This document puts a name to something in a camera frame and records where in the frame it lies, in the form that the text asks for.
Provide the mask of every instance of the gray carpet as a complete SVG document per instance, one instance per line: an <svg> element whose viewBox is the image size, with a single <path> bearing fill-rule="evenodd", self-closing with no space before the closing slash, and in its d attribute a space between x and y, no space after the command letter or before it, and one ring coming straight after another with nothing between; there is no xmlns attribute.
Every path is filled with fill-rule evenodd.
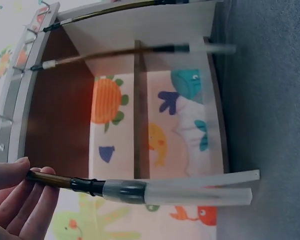
<svg viewBox="0 0 300 240"><path fill-rule="evenodd" d="M300 0L225 0L212 40L230 170L260 169L251 206L218 212L218 240L300 240Z"/></svg>

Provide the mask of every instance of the calligraphy brush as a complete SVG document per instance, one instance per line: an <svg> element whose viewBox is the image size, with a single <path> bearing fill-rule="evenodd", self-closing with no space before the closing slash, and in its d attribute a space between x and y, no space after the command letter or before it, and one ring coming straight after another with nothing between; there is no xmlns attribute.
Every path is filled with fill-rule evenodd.
<svg viewBox="0 0 300 240"><path fill-rule="evenodd" d="M130 55L130 54L145 54L145 53L189 53L190 46L189 44L180 44L180 45L160 45L160 46L146 46L141 48L127 48L121 50L114 51L105 51L105 52L97 52L89 55L83 56L73 56L67 57L59 60L49 60L44 61L38 65L33 65L30 70L31 71L40 71L45 69L54 68L59 65L70 64L75 62L82 62L91 59L100 59L100 58L108 58L122 55Z"/></svg>
<svg viewBox="0 0 300 240"><path fill-rule="evenodd" d="M191 185L183 185L184 183L191 184L193 181L200 182L199 177L176 178L176 183L173 184L171 180L83 179L30 170L26 179L52 187L69 189L75 192L103 197L109 201L127 204L230 206L249 205L252 200L250 188L199 188L192 187ZM229 180L222 175L217 176L215 179L218 179L219 183Z"/></svg>
<svg viewBox="0 0 300 240"><path fill-rule="evenodd" d="M158 6L158 5L175 5L175 4L188 4L188 3L195 3L195 2L206 2L207 0L151 0L151 1L140 1L140 2L134 2L129 4L124 4L120 6L115 6L111 8L107 8L104 10L95 11L92 13L84 14L81 16L76 16L73 18L68 18L66 20L55 22L51 24L50 26L45 27L42 31L44 33L47 33L49 31L56 30L58 28L61 28L64 25L79 22L81 20L105 15L105 14L111 14L123 10L129 10L129 9L136 9L136 8L142 8L142 7L148 7L148 6Z"/></svg>

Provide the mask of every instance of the brush handle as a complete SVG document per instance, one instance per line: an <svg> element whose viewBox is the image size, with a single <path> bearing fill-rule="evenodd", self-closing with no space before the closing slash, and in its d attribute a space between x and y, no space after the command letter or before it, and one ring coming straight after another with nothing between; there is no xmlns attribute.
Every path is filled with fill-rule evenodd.
<svg viewBox="0 0 300 240"><path fill-rule="evenodd" d="M97 179L71 178L70 188L75 192L90 194L91 196L103 196L103 188L106 181Z"/></svg>

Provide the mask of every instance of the cartoon wallpaper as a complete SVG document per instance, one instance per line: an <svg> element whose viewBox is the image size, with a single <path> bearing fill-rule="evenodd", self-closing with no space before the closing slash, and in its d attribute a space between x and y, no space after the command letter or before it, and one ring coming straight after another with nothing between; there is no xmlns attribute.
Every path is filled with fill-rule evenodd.
<svg viewBox="0 0 300 240"><path fill-rule="evenodd" d="M209 151L209 129L202 96L203 74L197 69L147 73L150 178L186 178L223 172L222 167L213 164L216 160ZM133 106L133 74L95 78L90 125L90 177L134 178ZM93 201L99 206L99 199ZM104 201L100 211L111 213L116 209L119 211L120 206L129 207L130 211L122 216L124 221L120 222L118 217L118 222L107 225L106 231L125 232L120 237L112 235L113 240L182 240L190 236L198 240L216 239L217 208L214 206L139 206ZM63 225L67 228L77 226L69 218L75 219L69 215ZM94 218L94 224L97 224L99 210ZM88 233L86 238L84 236L82 239L90 239Z"/></svg>

